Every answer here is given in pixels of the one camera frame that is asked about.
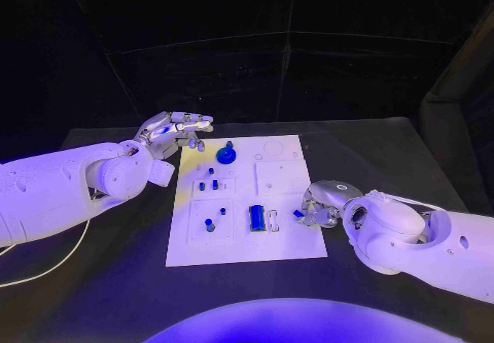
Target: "robotic hand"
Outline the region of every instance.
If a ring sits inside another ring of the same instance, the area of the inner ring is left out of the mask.
[[[417,213],[406,204],[432,211]],[[308,214],[312,205],[315,211]],[[494,218],[445,211],[344,182],[309,185],[303,225],[334,227],[341,218],[360,261],[387,275],[404,272],[432,286],[494,303]]]
[[[51,236],[122,204],[145,183],[165,187],[178,146],[204,150],[195,131],[213,118],[161,112],[132,140],[34,156],[0,166],[0,247]]]

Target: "white panel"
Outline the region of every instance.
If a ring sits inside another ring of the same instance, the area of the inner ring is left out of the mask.
[[[220,164],[214,155],[227,141],[233,143],[236,160],[231,164]],[[293,216],[311,183],[298,136],[204,139],[204,143],[204,153],[191,149],[181,150],[167,267],[326,257],[319,227],[299,225]],[[278,183],[278,180],[270,182],[278,192],[292,194],[257,193],[256,164],[269,162],[273,162],[278,168],[282,163],[283,169],[289,170],[289,173],[283,174],[286,180],[292,180],[289,187]],[[213,179],[227,185],[226,189],[211,190]],[[198,190],[201,181],[210,191]],[[269,228],[263,232],[250,232],[252,205],[265,207],[266,225],[267,213],[276,210],[278,232],[272,232]],[[218,209],[226,206],[231,206],[231,210],[227,209],[226,217],[221,218]],[[227,229],[218,230],[218,227],[229,226],[229,215],[230,235]],[[203,223],[207,218],[216,226],[211,234]]]

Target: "robotic arm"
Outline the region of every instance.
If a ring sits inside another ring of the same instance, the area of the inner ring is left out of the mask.
[[[165,159],[185,146],[204,150],[195,131],[213,118],[161,112],[132,140],[100,143],[0,166],[0,247],[51,236],[134,198],[149,181],[165,187]]]
[[[417,213],[406,204],[430,211]],[[311,205],[315,211],[308,214]],[[375,272],[404,272],[494,304],[494,218],[449,212],[377,191],[363,195],[337,181],[309,185],[301,209],[303,225],[334,227],[341,219],[357,257]]]

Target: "white board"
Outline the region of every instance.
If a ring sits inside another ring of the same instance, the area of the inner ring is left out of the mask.
[[[227,141],[236,160],[220,164],[216,151]],[[203,153],[181,150],[165,266],[326,257],[319,227],[299,225],[293,216],[311,184],[298,136],[204,139],[204,144]],[[253,205],[265,208],[262,232],[250,231]],[[273,210],[279,231],[269,225]],[[206,219],[213,221],[213,232],[206,230]]]

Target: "small blue object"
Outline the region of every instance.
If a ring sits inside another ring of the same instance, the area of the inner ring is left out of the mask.
[[[226,142],[226,147],[220,148],[216,153],[216,159],[220,164],[230,164],[234,161],[236,152],[233,150],[231,141]]]
[[[213,221],[207,218],[206,221],[203,222],[206,224],[206,230],[207,232],[213,232],[214,231],[214,224]]]
[[[265,231],[265,207],[253,205],[249,207],[250,231]]]

